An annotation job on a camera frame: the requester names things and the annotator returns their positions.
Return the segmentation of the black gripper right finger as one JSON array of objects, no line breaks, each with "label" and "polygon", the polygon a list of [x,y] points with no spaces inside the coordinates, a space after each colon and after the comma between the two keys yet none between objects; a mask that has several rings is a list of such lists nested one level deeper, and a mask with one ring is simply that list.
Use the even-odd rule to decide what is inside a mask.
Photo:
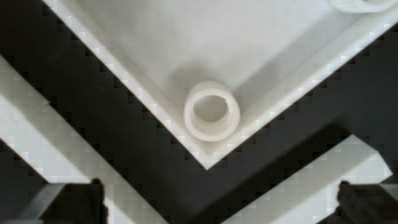
[{"label": "black gripper right finger", "polygon": [[352,184],[338,191],[339,224],[398,224],[398,184]]}]

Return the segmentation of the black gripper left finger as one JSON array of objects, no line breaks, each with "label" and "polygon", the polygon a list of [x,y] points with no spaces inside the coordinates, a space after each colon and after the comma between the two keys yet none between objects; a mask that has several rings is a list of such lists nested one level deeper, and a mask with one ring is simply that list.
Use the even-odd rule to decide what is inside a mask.
[{"label": "black gripper left finger", "polygon": [[18,216],[0,224],[108,224],[101,181],[48,184]]}]

